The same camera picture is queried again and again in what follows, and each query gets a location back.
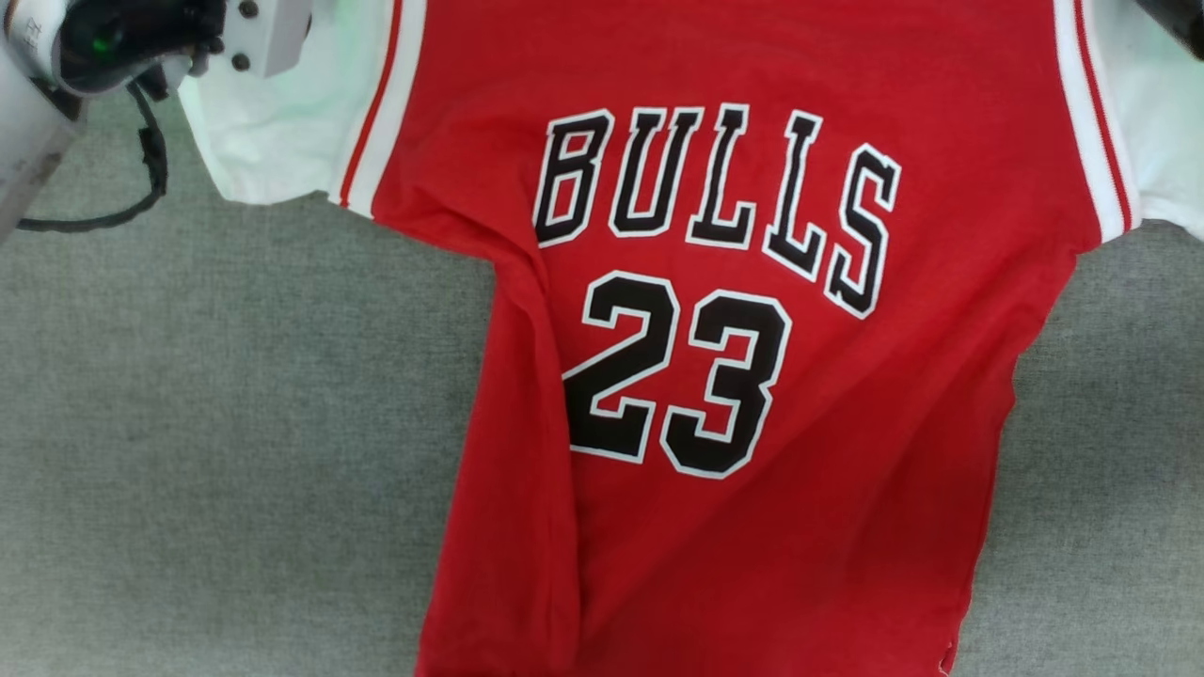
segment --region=basketball jersey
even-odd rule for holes
[[[1116,89],[1204,101],[1129,63],[1157,27],[319,5],[296,71],[181,94],[228,199],[325,190],[495,266],[418,673],[949,673],[1017,357],[1079,254],[1204,232],[1181,137]]]

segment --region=white robot part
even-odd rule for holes
[[[55,101],[29,80],[0,45],[0,242],[12,231],[75,140],[83,134],[85,105]]]
[[[154,69],[158,87],[166,95],[185,77],[203,76],[212,59],[228,59],[235,71],[246,73],[247,87],[254,87],[256,80],[276,76],[300,61],[313,2],[0,0],[0,242],[20,223],[72,142],[84,133],[90,99],[120,92],[135,80],[141,83],[142,76]],[[64,37],[72,30],[66,25],[71,17],[119,18],[123,12],[141,20],[140,35],[153,36],[150,40],[159,35],[160,24],[155,22],[176,20],[173,16],[205,17],[205,25],[211,27],[207,35],[218,35],[218,40],[177,45],[153,58],[120,61],[118,67],[81,67],[73,58],[78,52],[72,53],[71,40]],[[160,17],[150,19],[149,28],[148,12]],[[76,37],[73,48],[79,49],[78,35],[71,35]]]
[[[235,70],[260,78],[282,73],[301,60],[313,16],[313,0],[232,0],[226,8],[222,58]]]

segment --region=gray fabric surface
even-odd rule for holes
[[[408,673],[490,270],[224,204],[159,111],[157,212],[0,248],[0,676]],[[137,124],[102,101],[37,214],[140,195]],[[955,676],[1204,676],[1204,245],[1086,257],[1016,388]]]

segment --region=number 2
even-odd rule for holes
[[[590,284],[582,320],[614,329],[618,316],[642,319],[628,338],[565,372],[569,446],[573,451],[643,463],[657,402],[620,398],[616,411],[598,402],[669,366],[680,306],[667,279],[615,271]],[[728,407],[722,431],[708,430],[707,414],[678,405],[666,410],[660,442],[684,475],[721,479],[752,458],[773,405],[771,388],[781,370],[791,320],[767,296],[716,290],[694,308],[689,345],[713,352],[728,338],[748,338],[742,359],[716,358],[703,399]]]

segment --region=armhole trim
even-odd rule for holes
[[[389,45],[380,82],[334,198],[343,208],[367,218],[373,218],[377,188],[401,133],[426,24],[426,0],[393,0],[389,8]]]
[[[1054,0],[1062,89],[1104,243],[1140,225],[1140,206],[1098,54],[1093,10],[1093,0]]]

